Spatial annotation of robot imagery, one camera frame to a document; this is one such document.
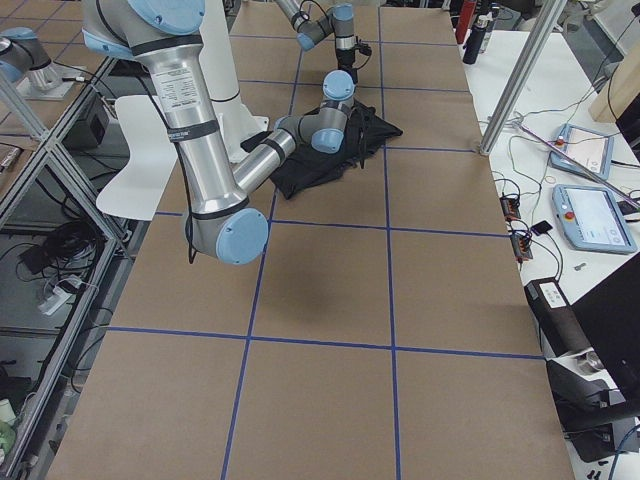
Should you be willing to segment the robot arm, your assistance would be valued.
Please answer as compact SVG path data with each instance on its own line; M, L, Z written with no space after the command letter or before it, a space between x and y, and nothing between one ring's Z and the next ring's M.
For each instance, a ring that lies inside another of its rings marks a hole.
M328 73L317 113L281 118L233 165L232 147L259 126L239 96L222 2L85 1L82 11L90 50L136 61L150 74L158 97L153 106L183 172L189 253L232 265L253 261L269 227L250 207L250 194L300 145L339 151L354 104L352 76L342 69Z
M366 57L370 57L371 49L355 34L354 12L350 3L337 4L327 10L320 8L322 16L317 20L313 20L303 10L303 2L276 0L275 3L296 32L296 39L303 51L312 50L333 35L337 68L348 73L353 83L358 84L359 68L355 66L356 53L361 52Z

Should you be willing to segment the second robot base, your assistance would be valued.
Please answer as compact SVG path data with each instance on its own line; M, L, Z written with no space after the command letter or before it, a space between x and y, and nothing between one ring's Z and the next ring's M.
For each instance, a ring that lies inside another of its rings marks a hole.
M29 100L62 100L84 76L53 62L36 33L27 27L1 32L1 72Z

